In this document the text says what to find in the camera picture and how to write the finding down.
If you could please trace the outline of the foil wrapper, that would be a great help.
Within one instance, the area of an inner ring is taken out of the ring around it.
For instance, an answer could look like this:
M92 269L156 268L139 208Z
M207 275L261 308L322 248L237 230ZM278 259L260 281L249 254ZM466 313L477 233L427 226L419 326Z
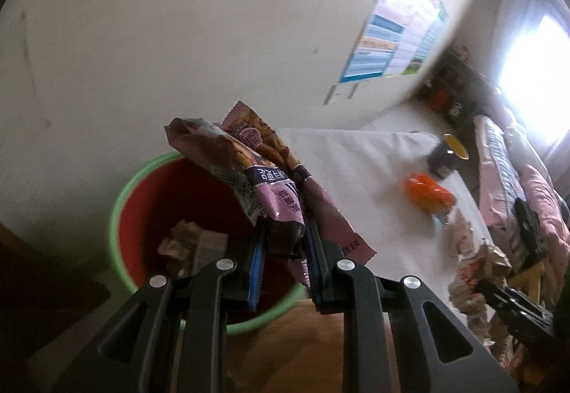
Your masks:
M456 269L454 280L448 285L449 301L467 318L467 327L485 348L494 341L490 335L487 300L475 290L481 280L502 289L512 266L506 255L491 242L483 242L479 249L464 256Z

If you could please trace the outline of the pale pink small sachet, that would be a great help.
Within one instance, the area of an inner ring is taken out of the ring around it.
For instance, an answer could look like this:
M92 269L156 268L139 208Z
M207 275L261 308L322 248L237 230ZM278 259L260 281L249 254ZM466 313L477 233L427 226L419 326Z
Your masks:
M459 258L475 253L475 231L462 211L455 208L445 219L444 235L448 240L448 251Z

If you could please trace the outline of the orange snack wrapper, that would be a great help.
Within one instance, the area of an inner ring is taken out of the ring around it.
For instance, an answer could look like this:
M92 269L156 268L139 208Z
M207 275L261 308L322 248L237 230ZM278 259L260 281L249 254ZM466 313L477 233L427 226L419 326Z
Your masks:
M408 176L406 192L415 206L433 216L447 216L456 204L455 196L425 173Z

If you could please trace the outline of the purple nut snack bag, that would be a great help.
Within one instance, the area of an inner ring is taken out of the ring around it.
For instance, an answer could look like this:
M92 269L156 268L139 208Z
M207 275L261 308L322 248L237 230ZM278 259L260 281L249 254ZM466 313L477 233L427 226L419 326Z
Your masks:
M289 146L247 104L237 102L222 123L175 118L166 127L169 145L233 190L253 225L266 230L266 247L289 262L307 284L300 241L311 209L320 237L340 246L360 265L376 252L358 234Z

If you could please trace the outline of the yellow paper package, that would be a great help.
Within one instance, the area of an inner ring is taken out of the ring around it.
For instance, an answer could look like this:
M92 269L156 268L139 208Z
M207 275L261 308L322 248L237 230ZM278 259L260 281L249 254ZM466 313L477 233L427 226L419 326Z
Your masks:
M508 279L508 285L526 294L535 302L555 292L555 274L548 259L544 259L528 269Z

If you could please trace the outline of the green red trash bin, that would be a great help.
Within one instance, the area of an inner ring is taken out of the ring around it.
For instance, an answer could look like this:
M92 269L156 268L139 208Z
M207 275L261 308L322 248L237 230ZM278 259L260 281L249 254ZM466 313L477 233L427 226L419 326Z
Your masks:
M250 239L254 231L231 186L179 154L157 157L128 181L109 220L112 265L130 294L153 273L168 269L168 260L157 249L183 220L232 239ZM227 334L259 330L305 298L305 288L293 278L288 264L266 255L256 311L230 317Z

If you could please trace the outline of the white cloth mat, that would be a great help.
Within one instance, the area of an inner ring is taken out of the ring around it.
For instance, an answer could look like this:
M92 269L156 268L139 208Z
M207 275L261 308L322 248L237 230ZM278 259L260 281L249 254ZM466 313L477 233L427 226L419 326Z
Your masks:
M457 258L444 223L419 209L407 177L426 171L439 140L429 133L283 129L280 137L375 252L368 269L399 280L415 275L443 302Z

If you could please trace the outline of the pink patterned bedding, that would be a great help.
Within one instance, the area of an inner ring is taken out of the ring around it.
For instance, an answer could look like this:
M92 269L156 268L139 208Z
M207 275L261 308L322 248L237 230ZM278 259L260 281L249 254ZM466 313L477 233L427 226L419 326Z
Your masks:
M479 156L479 212L494 243L515 272L529 263L532 252L515 210L517 200L525 202L538 216L537 239L546 249L546 268L562 279L569 263L569 209L547 168L513 116L506 126L486 115L476 115L472 122Z

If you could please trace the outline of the dark mug yellow inside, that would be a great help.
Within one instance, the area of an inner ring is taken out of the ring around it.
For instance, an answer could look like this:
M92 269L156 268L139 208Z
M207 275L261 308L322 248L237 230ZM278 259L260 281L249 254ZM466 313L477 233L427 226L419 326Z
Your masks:
M428 171L440 179L446 179L470 159L468 150L451 133L444 133L439 144L427 156Z

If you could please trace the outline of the dark shelf unit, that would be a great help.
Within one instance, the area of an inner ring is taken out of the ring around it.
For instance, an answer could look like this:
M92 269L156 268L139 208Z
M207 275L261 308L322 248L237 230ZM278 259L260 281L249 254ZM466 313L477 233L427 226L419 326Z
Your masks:
M424 102L456 131L472 125L472 118L484 114L494 88L482 74L447 48L414 97Z

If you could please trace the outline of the bright window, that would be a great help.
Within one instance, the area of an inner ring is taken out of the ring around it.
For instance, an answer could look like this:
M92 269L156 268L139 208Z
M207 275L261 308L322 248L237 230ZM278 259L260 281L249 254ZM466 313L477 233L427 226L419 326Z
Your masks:
M528 132L550 147L569 131L569 34L553 17L520 33L508 48L499 89Z

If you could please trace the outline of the colourful wall poster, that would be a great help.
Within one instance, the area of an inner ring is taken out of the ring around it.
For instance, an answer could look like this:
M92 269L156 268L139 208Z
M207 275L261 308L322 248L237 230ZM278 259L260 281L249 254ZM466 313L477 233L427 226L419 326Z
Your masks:
M417 74L446 21L441 0L376 0L339 81Z

